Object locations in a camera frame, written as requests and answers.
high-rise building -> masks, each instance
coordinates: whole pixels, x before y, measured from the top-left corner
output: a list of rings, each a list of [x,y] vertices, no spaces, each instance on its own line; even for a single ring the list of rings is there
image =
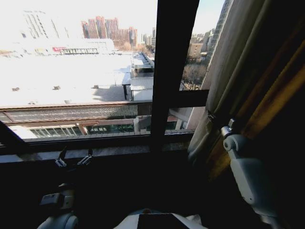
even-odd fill
[[[141,41],[140,44],[145,44],[144,34],[141,33]]]
[[[132,47],[137,45],[138,32],[133,27],[129,28],[129,43]]]
[[[144,35],[143,35],[144,44],[147,44],[147,37],[148,37],[147,34],[144,34]]]
[[[207,51],[207,44],[208,44],[208,41],[209,41],[209,34],[210,34],[210,31],[206,32],[203,36],[203,45],[202,45],[202,49],[201,49],[201,52],[206,52]]]
[[[153,27],[152,31],[152,38],[156,38],[156,27]]]
[[[93,39],[99,38],[95,19],[88,19],[88,25],[89,25],[88,26],[89,38],[93,38]]]
[[[224,20],[226,18],[227,13],[229,12],[229,7],[230,7],[230,3],[232,2],[232,0],[225,0],[224,4],[223,4],[223,8],[221,10],[217,25],[216,25],[216,29],[213,33],[213,37],[211,40],[211,45],[208,49],[208,54],[207,54],[207,59],[209,60],[214,52],[215,46],[216,46],[216,42],[218,40],[219,34],[222,31],[222,28],[224,26]]]
[[[215,32],[215,29],[212,29],[212,30],[210,30],[210,32],[209,32],[209,37],[208,37],[208,40],[207,40],[207,43],[206,43],[206,49],[207,49],[207,51],[209,51],[210,48],[211,48],[212,40],[213,40],[213,37],[214,37],[214,32]]]
[[[113,41],[115,47],[122,47],[129,43],[132,47],[137,45],[137,30],[133,27],[129,29],[119,29],[119,20],[106,19],[97,16],[95,19],[88,19],[88,23],[82,22],[84,38],[105,39]]]
[[[151,36],[148,36],[146,37],[146,45],[152,45],[152,37]]]
[[[152,37],[152,45],[156,46],[156,38]]]
[[[84,38],[89,38],[88,23],[85,21],[82,21],[81,26],[82,26],[82,31],[84,33]]]
[[[24,38],[59,38],[54,22],[45,12],[25,10],[23,17],[27,27],[27,31],[22,33]]]
[[[96,17],[96,27],[98,31],[99,38],[105,39],[107,38],[105,18],[97,16]]]

bare tree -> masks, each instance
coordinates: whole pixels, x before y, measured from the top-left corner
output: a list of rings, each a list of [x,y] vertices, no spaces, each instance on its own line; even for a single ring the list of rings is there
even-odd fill
[[[128,42],[125,42],[122,49],[125,51],[130,51],[132,46]]]
[[[137,51],[137,52],[143,52],[143,53],[145,53],[146,55],[151,56],[151,52],[147,49],[147,46],[146,46],[146,45],[137,44],[137,46],[134,47],[133,50],[134,50],[134,51]]]
[[[189,90],[199,89],[206,73],[206,67],[201,64],[187,64],[184,67],[182,80],[188,84]]]

wall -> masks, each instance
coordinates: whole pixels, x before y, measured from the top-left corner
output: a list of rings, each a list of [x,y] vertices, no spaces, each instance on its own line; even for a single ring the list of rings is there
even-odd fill
[[[134,101],[140,101],[140,100],[152,100],[153,99],[153,90],[134,90],[132,91],[132,97]]]

city skyline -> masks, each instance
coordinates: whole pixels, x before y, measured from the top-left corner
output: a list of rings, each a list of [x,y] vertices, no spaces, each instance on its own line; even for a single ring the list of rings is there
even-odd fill
[[[156,27],[157,1],[151,0],[143,3],[139,0],[131,1],[96,1],[88,0],[86,3],[75,1],[52,2],[29,0],[26,2],[12,0],[0,9],[0,19],[10,21],[4,25],[7,31],[1,40],[11,41],[20,39],[20,30],[24,29],[22,24],[22,12],[24,10],[36,10],[47,13],[51,18],[61,21],[71,34],[71,38],[80,38],[82,29],[81,21],[103,15],[105,18],[118,18],[121,29],[133,26],[138,33],[150,33],[152,27]]]
[[[84,38],[87,39],[111,39],[115,47],[122,47],[129,43],[132,47],[137,45],[137,29],[130,26],[128,29],[121,29],[118,18],[106,19],[103,16],[96,16],[81,22]]]

building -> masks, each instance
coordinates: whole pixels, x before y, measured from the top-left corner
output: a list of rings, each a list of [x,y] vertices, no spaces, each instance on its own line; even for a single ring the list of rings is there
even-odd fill
[[[209,41],[209,34],[210,34],[210,31],[206,32],[203,36],[203,45],[202,45],[202,48],[201,48],[201,52],[205,52],[207,51],[207,44],[208,44],[208,41]]]
[[[152,45],[156,46],[156,38],[152,37]]]
[[[137,36],[138,32],[133,27],[129,28],[129,43],[132,47],[135,47],[137,45]]]
[[[105,25],[105,18],[97,16],[96,17],[96,27],[99,34],[99,38],[106,39],[107,38],[107,31]]]
[[[143,33],[141,33],[141,42],[140,42],[140,44],[145,44],[145,37],[146,36],[146,34],[143,34]]]
[[[187,56],[192,58],[200,57],[202,46],[203,46],[202,43],[195,43],[195,44],[191,43],[187,51]]]
[[[90,39],[111,39],[117,48],[123,47],[129,43],[132,47],[137,45],[137,30],[133,27],[128,29],[119,29],[119,20],[105,19],[97,16],[95,19],[88,19],[88,23],[82,21],[82,30],[84,38]]]
[[[89,27],[88,27],[88,23],[85,21],[81,22],[81,27],[82,27],[82,31],[84,34],[84,38],[89,38]]]
[[[206,43],[206,50],[209,51],[210,48],[211,48],[211,44],[212,44],[212,39],[214,37],[214,31],[215,29],[212,29],[210,30],[209,32],[209,37],[208,37],[208,40],[207,40],[207,43]]]
[[[99,38],[95,19],[88,19],[88,33],[91,39]]]
[[[217,42],[218,37],[219,37],[219,35],[222,31],[222,28],[224,26],[225,18],[227,16],[228,12],[229,12],[229,8],[230,8],[231,3],[232,3],[232,0],[225,0],[224,1],[223,8],[221,10],[221,13],[220,13],[217,25],[216,25],[216,29],[213,33],[213,37],[212,37],[211,42],[210,42],[209,47],[208,47],[208,54],[207,54],[207,59],[208,60],[211,59],[211,56],[214,52],[216,42]]]
[[[153,27],[152,31],[152,38],[156,38],[156,27]]]
[[[26,30],[22,31],[24,38],[62,38],[59,36],[58,28],[45,12],[23,11]]]
[[[152,45],[152,37],[151,36],[147,36],[146,37],[146,42],[145,42],[146,45]]]
[[[144,35],[143,35],[143,42],[144,42],[144,44],[147,44],[147,34],[145,33]]]
[[[153,99],[154,62],[144,53],[132,57],[131,86],[132,100]]]

